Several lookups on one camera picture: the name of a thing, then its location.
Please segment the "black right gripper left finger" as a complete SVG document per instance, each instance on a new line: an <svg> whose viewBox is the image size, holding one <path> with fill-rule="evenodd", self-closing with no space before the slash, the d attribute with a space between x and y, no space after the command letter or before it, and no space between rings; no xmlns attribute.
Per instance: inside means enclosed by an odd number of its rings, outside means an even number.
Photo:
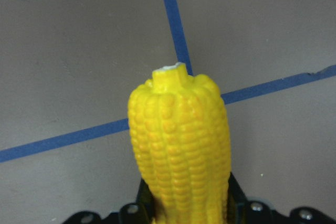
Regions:
<svg viewBox="0 0 336 224"><path fill-rule="evenodd" d="M124 205L118 213L119 223L150 224L155 216L154 198L147 183L141 179L135 202Z"/></svg>

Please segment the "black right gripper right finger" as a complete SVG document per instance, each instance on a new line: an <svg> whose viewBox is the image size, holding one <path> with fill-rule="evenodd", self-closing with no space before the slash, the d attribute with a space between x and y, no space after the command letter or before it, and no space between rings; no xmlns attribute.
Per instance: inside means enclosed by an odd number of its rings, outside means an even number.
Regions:
<svg viewBox="0 0 336 224"><path fill-rule="evenodd" d="M273 223L270 208L259 200L249 200L233 173L230 174L228 182L228 223Z"/></svg>

